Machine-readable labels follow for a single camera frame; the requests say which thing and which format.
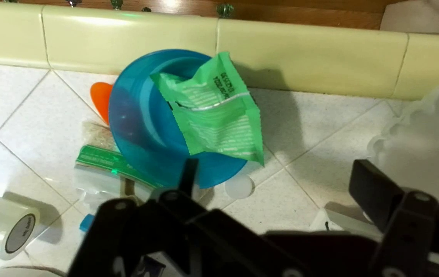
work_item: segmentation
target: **plastic bag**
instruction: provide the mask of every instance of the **plastic bag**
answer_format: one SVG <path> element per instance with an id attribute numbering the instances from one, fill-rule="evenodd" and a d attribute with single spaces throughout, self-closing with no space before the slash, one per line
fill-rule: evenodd
<path id="1" fill-rule="evenodd" d="M 229 55 L 217 53 L 189 79 L 152 75 L 185 136 L 191 155 L 220 152 L 263 164 L 260 109 Z"/>

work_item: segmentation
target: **orange object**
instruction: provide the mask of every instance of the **orange object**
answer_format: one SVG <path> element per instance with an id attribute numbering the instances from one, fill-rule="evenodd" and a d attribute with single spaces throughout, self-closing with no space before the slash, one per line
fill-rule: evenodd
<path id="1" fill-rule="evenodd" d="M 102 119 L 109 124 L 109 98 L 111 98 L 112 84 L 97 81 L 91 87 L 92 102 L 100 113 Z"/>

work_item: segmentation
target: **wooden shelf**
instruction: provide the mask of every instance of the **wooden shelf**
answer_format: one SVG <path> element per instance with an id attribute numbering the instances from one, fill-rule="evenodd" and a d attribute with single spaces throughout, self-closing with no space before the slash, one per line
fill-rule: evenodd
<path id="1" fill-rule="evenodd" d="M 20 0 L 68 5 L 65 0 Z M 400 0 L 229 0 L 233 18 L 297 24 L 379 29 L 385 5 Z M 162 13 L 219 16 L 219 0 L 125 0 L 125 10 L 149 7 Z M 82 0 L 79 5 L 112 9 L 109 0 Z"/>

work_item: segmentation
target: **blue plastic item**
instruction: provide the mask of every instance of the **blue plastic item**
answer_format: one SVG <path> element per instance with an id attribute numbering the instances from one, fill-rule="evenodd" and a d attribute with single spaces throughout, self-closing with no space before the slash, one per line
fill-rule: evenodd
<path id="1" fill-rule="evenodd" d="M 94 221 L 94 213 L 85 215 L 83 219 L 80 221 L 79 229 L 82 232 L 88 232 L 91 229 L 91 226 L 92 226 L 92 221 Z"/>
<path id="2" fill-rule="evenodd" d="M 191 78 L 209 56 L 183 49 L 146 53 L 132 61 L 116 79 L 109 99 L 109 124 L 114 139 L 142 179 L 177 187 L 189 156 L 183 135 L 151 75 L 168 72 Z M 203 152 L 196 182 L 211 187 L 237 173 L 245 159 Z"/>

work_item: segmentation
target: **black metal object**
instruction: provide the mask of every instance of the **black metal object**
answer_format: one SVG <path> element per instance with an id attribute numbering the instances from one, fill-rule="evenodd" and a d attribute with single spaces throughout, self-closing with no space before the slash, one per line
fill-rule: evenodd
<path id="1" fill-rule="evenodd" d="M 186 164 L 183 190 L 162 190 L 139 207 L 128 198 L 102 204 L 68 275 L 137 275 L 157 250 L 191 277 L 439 275 L 428 261 L 439 252 L 439 202 L 404 192 L 368 161 L 354 161 L 350 192 L 385 232 L 382 242 L 345 232 L 256 235 L 189 198 L 196 166 Z"/>

